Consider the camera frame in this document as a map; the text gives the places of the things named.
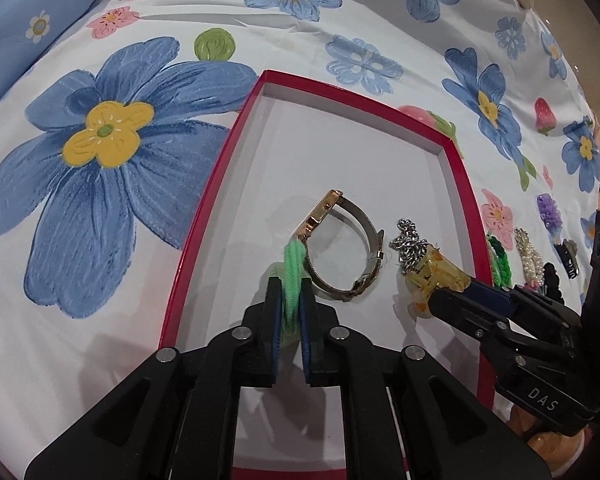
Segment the right hand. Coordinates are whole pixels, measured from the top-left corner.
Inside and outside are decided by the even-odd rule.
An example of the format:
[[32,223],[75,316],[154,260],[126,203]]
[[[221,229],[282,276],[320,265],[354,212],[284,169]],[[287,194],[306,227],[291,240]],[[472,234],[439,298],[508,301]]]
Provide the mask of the right hand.
[[573,437],[558,432],[541,432],[538,420],[517,405],[510,411],[507,426],[546,461],[551,471],[570,467],[580,457],[591,437],[588,428]]

